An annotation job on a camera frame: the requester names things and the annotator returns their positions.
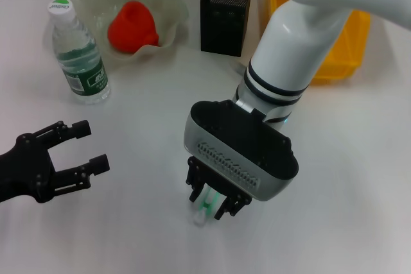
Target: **red toy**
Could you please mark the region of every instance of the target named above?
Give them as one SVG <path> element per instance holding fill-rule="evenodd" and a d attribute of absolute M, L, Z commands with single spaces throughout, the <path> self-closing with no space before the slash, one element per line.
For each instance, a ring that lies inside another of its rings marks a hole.
<path fill-rule="evenodd" d="M 139 1 L 127 2 L 109 26 L 111 45 L 125 53 L 135 53 L 143 45 L 159 45 L 154 19 Z"/>

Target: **translucent bowl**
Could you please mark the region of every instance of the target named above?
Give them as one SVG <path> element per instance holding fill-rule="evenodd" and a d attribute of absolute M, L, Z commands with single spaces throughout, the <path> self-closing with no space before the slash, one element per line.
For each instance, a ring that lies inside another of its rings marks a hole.
<path fill-rule="evenodd" d="M 145 45 L 134 54 L 122 53 L 110 45 L 107 30 L 127 1 L 130 0 L 72 0 L 78 18 L 90 29 L 103 58 L 131 62 L 140 55 L 154 54 L 173 44 L 177 25 L 188 18 L 183 0 L 136 0 L 143 3 L 153 15 L 159 46 Z"/>

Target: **bottle cap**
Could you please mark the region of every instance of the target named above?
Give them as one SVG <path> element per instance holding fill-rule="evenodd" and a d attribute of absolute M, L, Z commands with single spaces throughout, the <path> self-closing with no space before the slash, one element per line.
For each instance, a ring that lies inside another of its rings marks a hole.
<path fill-rule="evenodd" d="M 71 0 L 53 0 L 48 5 L 49 14 L 55 25 L 69 24 L 76 17 Z"/>

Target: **green bottle label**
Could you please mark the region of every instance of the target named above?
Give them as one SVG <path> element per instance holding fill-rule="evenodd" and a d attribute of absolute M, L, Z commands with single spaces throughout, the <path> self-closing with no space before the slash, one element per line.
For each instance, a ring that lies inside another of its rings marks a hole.
<path fill-rule="evenodd" d="M 107 86 L 108 78 L 103 62 L 98 62 L 93 69 L 84 73 L 69 73 L 63 71 L 71 90 L 79 96 L 92 96 Z"/>

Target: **yellow plastic crate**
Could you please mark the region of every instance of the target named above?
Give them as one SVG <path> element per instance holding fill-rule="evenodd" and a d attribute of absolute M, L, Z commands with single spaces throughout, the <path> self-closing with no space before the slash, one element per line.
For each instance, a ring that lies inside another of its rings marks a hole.
<path fill-rule="evenodd" d="M 266 0 L 266 24 L 274 11 L 287 0 Z M 371 17 L 355 10 L 324 63 L 314 77 L 314 82 L 327 82 L 350 77 L 362 63 L 367 43 Z"/>

